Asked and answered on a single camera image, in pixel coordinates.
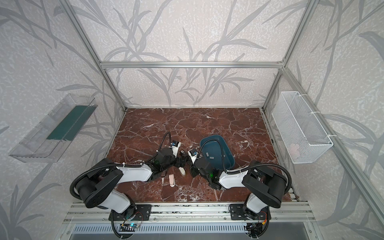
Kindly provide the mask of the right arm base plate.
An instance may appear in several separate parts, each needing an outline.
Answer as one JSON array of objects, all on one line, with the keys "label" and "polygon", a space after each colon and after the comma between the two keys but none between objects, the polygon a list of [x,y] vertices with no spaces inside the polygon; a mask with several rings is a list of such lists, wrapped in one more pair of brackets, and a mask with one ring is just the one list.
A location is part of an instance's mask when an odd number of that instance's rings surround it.
[{"label": "right arm base plate", "polygon": [[271,219],[269,216],[269,207],[265,207],[259,213],[255,213],[246,208],[244,204],[230,204],[229,212],[231,215],[231,220],[265,221]]}]

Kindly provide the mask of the teal plastic tray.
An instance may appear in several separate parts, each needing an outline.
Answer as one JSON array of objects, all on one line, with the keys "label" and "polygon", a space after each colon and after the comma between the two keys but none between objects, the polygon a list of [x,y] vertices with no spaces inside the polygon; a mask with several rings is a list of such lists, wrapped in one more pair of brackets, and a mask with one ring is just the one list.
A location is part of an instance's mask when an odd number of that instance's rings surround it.
[{"label": "teal plastic tray", "polygon": [[224,153],[224,163],[226,170],[231,170],[235,166],[235,159],[224,138],[220,135],[205,137],[200,141],[203,147],[202,152],[207,160],[218,170],[223,170],[222,151]]}]

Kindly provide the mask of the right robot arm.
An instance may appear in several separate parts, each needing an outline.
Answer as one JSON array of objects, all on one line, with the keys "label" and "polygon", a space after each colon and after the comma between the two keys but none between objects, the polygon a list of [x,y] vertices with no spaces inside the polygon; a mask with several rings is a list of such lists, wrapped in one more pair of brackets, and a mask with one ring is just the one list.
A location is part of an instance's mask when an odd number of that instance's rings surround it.
[{"label": "right robot arm", "polygon": [[292,186],[292,177],[287,169],[277,164],[254,162],[245,168],[218,170],[204,157],[188,157],[191,174],[200,175],[215,190],[246,188],[251,194],[245,201],[245,209],[259,213],[266,207],[280,208],[283,196]]}]

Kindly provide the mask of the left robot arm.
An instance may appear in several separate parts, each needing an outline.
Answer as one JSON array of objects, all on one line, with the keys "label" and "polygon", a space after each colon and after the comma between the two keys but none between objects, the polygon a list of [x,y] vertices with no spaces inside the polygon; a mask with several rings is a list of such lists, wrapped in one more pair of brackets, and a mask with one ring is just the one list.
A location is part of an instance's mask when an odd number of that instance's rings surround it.
[{"label": "left robot arm", "polygon": [[179,154],[178,147],[169,147],[159,150],[150,160],[138,165],[103,159],[73,180],[70,193],[89,209],[111,209],[121,214],[134,203],[125,194],[116,191],[119,184],[154,181],[171,167],[184,167],[186,156],[185,151]]}]

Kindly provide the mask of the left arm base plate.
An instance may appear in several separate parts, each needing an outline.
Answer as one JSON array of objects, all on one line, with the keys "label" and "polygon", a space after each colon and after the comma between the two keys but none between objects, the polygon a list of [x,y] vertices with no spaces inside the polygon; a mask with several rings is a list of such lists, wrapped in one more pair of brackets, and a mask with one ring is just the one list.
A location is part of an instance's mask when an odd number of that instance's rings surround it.
[{"label": "left arm base plate", "polygon": [[148,221],[151,215],[152,205],[138,204],[128,207],[123,213],[119,214],[115,211],[114,214],[110,213],[109,221]]}]

